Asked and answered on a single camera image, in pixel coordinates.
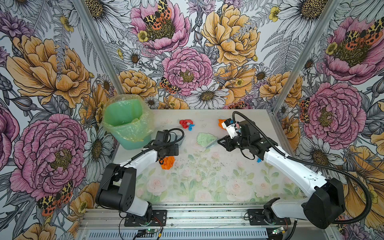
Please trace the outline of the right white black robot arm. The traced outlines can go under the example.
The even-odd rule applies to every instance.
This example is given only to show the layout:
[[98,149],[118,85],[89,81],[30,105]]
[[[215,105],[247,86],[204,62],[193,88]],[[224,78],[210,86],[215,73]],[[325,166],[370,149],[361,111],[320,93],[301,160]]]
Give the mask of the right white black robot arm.
[[319,229],[326,229],[345,210],[342,183],[326,179],[321,172],[314,172],[305,165],[290,159],[279,145],[263,137],[255,126],[247,121],[225,120],[222,124],[228,135],[219,139],[218,144],[228,152],[235,149],[249,150],[260,160],[275,167],[288,177],[303,193],[301,200],[273,198],[264,204],[264,219],[272,223],[278,219],[295,218],[307,220]]

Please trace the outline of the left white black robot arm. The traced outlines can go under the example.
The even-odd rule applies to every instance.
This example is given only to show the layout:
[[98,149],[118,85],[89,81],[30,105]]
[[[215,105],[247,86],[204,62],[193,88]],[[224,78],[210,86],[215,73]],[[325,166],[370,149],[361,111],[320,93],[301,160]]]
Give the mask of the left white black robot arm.
[[178,156],[184,137],[184,131],[179,128],[158,131],[155,139],[135,156],[120,164],[108,164],[96,194],[96,204],[150,222],[153,207],[136,196],[137,177],[150,165],[163,165],[166,157]]

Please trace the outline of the grey-green hand brush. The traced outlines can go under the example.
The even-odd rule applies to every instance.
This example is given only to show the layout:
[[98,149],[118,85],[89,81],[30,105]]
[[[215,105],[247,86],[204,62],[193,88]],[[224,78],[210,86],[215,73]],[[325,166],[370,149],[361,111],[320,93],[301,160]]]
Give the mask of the grey-green hand brush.
[[218,143],[218,140],[214,140],[214,141],[212,141],[211,143],[209,143],[209,144],[206,146],[206,149],[209,149],[209,148],[215,146],[217,143]]

